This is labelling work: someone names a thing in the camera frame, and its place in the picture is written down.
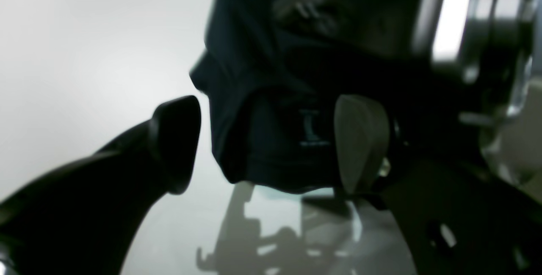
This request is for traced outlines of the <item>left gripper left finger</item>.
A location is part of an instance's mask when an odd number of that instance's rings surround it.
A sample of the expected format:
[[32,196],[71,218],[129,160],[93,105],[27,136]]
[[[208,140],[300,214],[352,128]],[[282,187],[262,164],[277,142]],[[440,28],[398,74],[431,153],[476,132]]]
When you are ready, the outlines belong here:
[[152,206],[187,190],[200,131],[198,99],[170,100],[2,200],[2,275],[119,275]]

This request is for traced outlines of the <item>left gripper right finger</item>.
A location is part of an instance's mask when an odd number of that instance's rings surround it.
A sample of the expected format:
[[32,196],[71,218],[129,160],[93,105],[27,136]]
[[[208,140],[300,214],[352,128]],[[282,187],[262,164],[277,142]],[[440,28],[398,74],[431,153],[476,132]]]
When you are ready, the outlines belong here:
[[392,146],[375,100],[339,96],[334,129],[345,194],[391,212],[419,275],[540,275],[535,198],[484,168]]

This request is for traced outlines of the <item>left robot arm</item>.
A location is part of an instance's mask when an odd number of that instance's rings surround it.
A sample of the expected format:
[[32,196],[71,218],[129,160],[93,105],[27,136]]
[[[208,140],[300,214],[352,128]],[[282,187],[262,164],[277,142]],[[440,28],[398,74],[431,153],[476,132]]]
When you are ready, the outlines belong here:
[[217,275],[540,275],[541,0],[215,0]]

